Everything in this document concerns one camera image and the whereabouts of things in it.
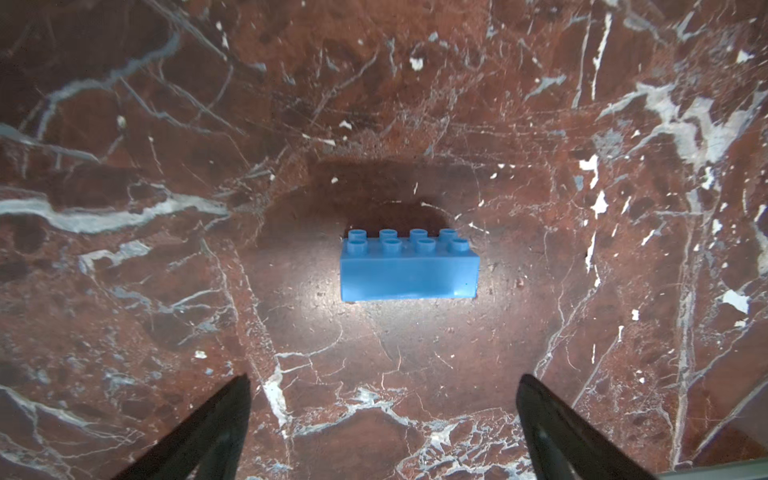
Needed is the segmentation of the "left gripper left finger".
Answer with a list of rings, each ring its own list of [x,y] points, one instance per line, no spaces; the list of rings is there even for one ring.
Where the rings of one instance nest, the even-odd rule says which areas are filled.
[[[247,375],[231,379],[118,479],[233,479],[251,412]]]

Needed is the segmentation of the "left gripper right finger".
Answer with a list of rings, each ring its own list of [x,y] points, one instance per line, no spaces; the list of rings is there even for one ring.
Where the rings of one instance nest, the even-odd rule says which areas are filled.
[[[533,375],[521,376],[516,406],[538,479],[653,477]]]

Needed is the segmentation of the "blue lego brick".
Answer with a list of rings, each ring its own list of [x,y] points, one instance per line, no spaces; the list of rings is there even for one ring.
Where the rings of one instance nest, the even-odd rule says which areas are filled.
[[[340,289],[344,302],[473,298],[480,257],[454,229],[431,237],[412,229],[400,237],[382,229],[370,237],[352,229],[343,239]]]

